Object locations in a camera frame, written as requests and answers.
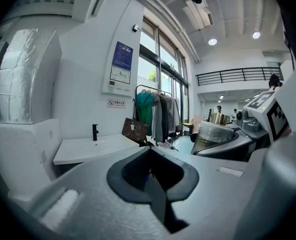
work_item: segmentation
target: insulated duct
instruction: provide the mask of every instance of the insulated duct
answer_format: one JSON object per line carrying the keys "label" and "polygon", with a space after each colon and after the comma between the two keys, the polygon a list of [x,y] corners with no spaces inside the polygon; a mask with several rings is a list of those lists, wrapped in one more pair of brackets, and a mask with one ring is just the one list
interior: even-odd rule
{"label": "insulated duct", "polygon": [[34,124],[51,118],[61,55],[56,30],[15,33],[0,67],[0,123]]}

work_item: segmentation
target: label sticker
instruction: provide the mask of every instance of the label sticker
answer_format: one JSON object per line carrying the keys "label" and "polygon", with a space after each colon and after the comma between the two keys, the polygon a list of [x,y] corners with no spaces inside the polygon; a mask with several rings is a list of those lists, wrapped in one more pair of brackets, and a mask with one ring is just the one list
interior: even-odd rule
{"label": "label sticker", "polygon": [[126,101],[120,99],[109,98],[108,108],[119,108],[124,109],[126,107]]}
{"label": "label sticker", "polygon": [[234,175],[234,176],[237,176],[237,177],[241,177],[243,175],[243,171],[230,169],[230,168],[227,168],[227,167],[220,167],[220,168],[217,169],[217,171],[221,172],[221,173],[225,173],[225,174]]}

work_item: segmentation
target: hanging clothes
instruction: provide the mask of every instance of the hanging clothes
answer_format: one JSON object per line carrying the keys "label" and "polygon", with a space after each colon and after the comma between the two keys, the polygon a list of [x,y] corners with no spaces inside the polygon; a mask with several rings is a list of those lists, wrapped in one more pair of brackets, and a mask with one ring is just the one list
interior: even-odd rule
{"label": "hanging clothes", "polygon": [[153,94],[154,102],[152,104],[152,138],[156,143],[162,141],[162,108],[160,97]]}
{"label": "hanging clothes", "polygon": [[172,97],[167,97],[167,109],[168,109],[168,124],[169,133],[176,132],[177,127],[180,127],[181,121],[179,116],[177,101]]}
{"label": "hanging clothes", "polygon": [[150,128],[147,136],[152,135],[152,104],[154,102],[154,96],[149,92],[140,92],[137,94],[137,105],[140,113],[141,121],[145,124],[149,124]]}
{"label": "hanging clothes", "polygon": [[176,131],[180,131],[182,129],[182,123],[181,123],[181,119],[180,119],[180,115],[179,115],[179,106],[178,106],[178,101],[175,99],[174,100],[176,102],[176,115],[175,115],[175,125],[176,125]]}
{"label": "hanging clothes", "polygon": [[164,95],[157,94],[160,97],[161,109],[162,109],[162,142],[165,142],[168,139],[169,134],[169,124],[168,124],[168,109],[167,109],[167,101]]}

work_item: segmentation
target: blue sign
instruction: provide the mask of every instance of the blue sign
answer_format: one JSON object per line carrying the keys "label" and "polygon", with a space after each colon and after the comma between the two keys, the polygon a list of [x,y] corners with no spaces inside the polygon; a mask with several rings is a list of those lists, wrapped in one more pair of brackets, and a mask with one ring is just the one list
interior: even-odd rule
{"label": "blue sign", "polygon": [[131,71],[133,49],[121,42],[117,42],[112,65]]}

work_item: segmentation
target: black faucet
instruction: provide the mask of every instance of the black faucet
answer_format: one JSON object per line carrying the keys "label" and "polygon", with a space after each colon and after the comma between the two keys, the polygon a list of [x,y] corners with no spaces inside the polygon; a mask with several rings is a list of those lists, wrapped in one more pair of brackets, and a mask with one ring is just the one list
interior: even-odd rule
{"label": "black faucet", "polygon": [[97,134],[99,132],[97,131],[97,124],[93,124],[92,125],[92,134],[93,134],[93,141],[96,142],[98,139],[97,139]]}

